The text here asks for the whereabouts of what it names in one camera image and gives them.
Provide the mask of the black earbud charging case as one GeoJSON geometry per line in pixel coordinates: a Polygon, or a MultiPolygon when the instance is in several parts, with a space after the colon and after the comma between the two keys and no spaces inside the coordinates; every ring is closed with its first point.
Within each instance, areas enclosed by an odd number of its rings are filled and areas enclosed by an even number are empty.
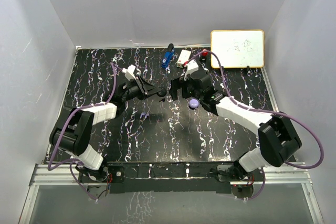
{"type": "Polygon", "coordinates": [[[163,98],[166,96],[166,89],[165,88],[161,88],[160,91],[157,92],[157,96],[160,97],[160,98],[163,98]]]}

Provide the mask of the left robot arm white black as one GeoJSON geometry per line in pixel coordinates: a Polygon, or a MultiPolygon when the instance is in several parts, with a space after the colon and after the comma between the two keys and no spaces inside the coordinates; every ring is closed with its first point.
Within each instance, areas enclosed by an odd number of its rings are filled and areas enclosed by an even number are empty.
{"type": "Polygon", "coordinates": [[[49,137],[50,145],[54,150],[61,149],[71,155],[96,181],[104,181],[109,173],[107,162],[90,145],[92,127],[120,116],[127,101],[134,98],[145,100],[153,95],[163,98],[166,89],[148,83],[139,75],[120,85],[114,80],[109,96],[102,102],[80,108],[62,108],[49,137]]]}

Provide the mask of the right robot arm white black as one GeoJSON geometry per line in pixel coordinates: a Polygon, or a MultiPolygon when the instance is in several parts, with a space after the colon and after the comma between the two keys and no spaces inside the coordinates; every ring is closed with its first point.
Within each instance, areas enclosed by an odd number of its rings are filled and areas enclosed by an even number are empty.
{"type": "Polygon", "coordinates": [[[183,98],[197,99],[207,112],[230,119],[258,137],[259,147],[244,153],[231,167],[220,172],[222,176],[247,180],[258,168],[280,167],[302,146],[289,118],[244,108],[244,104],[231,100],[224,91],[216,90],[204,70],[171,80],[169,94],[173,100],[178,99],[178,90],[183,98]]]}

